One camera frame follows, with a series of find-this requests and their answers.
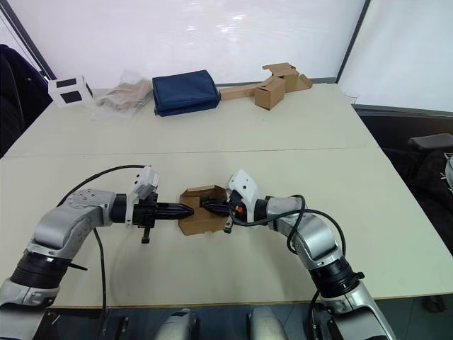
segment white wall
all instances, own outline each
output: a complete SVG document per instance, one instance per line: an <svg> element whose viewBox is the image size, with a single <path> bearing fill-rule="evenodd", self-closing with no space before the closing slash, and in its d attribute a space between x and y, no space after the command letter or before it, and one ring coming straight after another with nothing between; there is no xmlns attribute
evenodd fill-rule
<svg viewBox="0 0 453 340"><path fill-rule="evenodd" d="M371 1L340 86L359 104L453 111L453 1Z"/></svg>
<svg viewBox="0 0 453 340"><path fill-rule="evenodd" d="M289 62L336 77L364 0L10 0L57 77L94 88L124 69L156 77L207 69L216 83L260 81Z"/></svg>

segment cardboard box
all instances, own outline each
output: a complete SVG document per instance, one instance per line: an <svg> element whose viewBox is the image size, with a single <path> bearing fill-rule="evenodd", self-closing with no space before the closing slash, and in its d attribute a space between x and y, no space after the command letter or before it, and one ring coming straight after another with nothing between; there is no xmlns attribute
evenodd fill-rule
<svg viewBox="0 0 453 340"><path fill-rule="evenodd" d="M286 81L274 78L269 84L258 87L255 90L255 105L262 108L272 109L285 95Z"/></svg>
<svg viewBox="0 0 453 340"><path fill-rule="evenodd" d="M279 77L286 81L285 92L307 90L313 85L310 79L304 74L299 74L296 67L287 62L264 65L263 69L270 70L274 77Z"/></svg>
<svg viewBox="0 0 453 340"><path fill-rule="evenodd" d="M272 79L274 79L274 77L270 76L269 78L267 78L265 81L262 81L261 83L229 87L227 89L220 89L220 91L219 91L220 100L229 101L230 99L252 97L255 95L256 88L269 84L272 81Z"/></svg>
<svg viewBox="0 0 453 340"><path fill-rule="evenodd" d="M227 192L220 186L202 186L189 188L179 197L179 203L186 204L193 209L193 215L178 221L184 235L203 234L223 230L227 217L213 214L202 208L204 200L226 200Z"/></svg>

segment robotic arm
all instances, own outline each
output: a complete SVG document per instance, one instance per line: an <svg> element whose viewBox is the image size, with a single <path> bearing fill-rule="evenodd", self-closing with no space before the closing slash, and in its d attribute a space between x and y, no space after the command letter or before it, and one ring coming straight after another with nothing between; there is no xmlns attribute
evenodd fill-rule
<svg viewBox="0 0 453 340"><path fill-rule="evenodd" d="M302 207L302 199L298 197L260 199L256 183L243 170L232 176L228 187L231 191L230 207L243 222L271 220ZM361 281L363 274L351 269L331 229L310 211L313 210L307 209L303 214L290 242L310 272L321 294L322 304L332 316L328 323L330 336L347 340L396 340L389 323ZM288 237L298 216L294 213L266 224L271 230ZM231 232L232 222L231 219L227 222L226 232Z"/></svg>
<svg viewBox="0 0 453 340"><path fill-rule="evenodd" d="M142 243L149 243L149 229L156 220L188 217L186 205L157 203L157 175L144 167L132 185L131 194L83 189L39 221L16 270L0 288L0 339L31 339L46 307L59 292L68 267L85 238L95 227L114 222L144 227Z"/></svg>

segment cardboard flap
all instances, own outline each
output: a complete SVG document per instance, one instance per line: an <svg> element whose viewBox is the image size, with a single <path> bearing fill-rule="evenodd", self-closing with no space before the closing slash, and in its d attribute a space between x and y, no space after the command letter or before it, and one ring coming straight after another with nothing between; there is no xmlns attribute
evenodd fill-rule
<svg viewBox="0 0 453 340"><path fill-rule="evenodd" d="M288 76L290 74L298 73L296 67L288 64L287 62L283 62L281 64L270 64L264 65L263 69L268 69L272 72L273 76Z"/></svg>
<svg viewBox="0 0 453 340"><path fill-rule="evenodd" d="M295 91L307 90L313 86L313 82L308 79L305 74L301 74L297 80L297 85Z"/></svg>
<svg viewBox="0 0 453 340"><path fill-rule="evenodd" d="M279 86L282 86L282 84L285 83L285 80L282 78L274 78L269 84L266 84L264 86L260 86L259 89L264 90L264 91L273 91L277 89Z"/></svg>
<svg viewBox="0 0 453 340"><path fill-rule="evenodd" d="M184 235L202 234L222 230L227 221L226 217L218 216L202 208L204 200L226 200L227 192L220 186L201 186L186 189L179 197L179 203L193 209L193 215L178 221Z"/></svg>

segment blue fabric pouch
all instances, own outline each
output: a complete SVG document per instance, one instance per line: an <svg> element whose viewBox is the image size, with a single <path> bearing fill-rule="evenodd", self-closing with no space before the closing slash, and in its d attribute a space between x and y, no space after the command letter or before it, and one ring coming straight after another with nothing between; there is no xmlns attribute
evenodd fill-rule
<svg viewBox="0 0 453 340"><path fill-rule="evenodd" d="M215 108L220 101L214 81L205 69L153 78L153 94L154 112L163 117Z"/></svg>

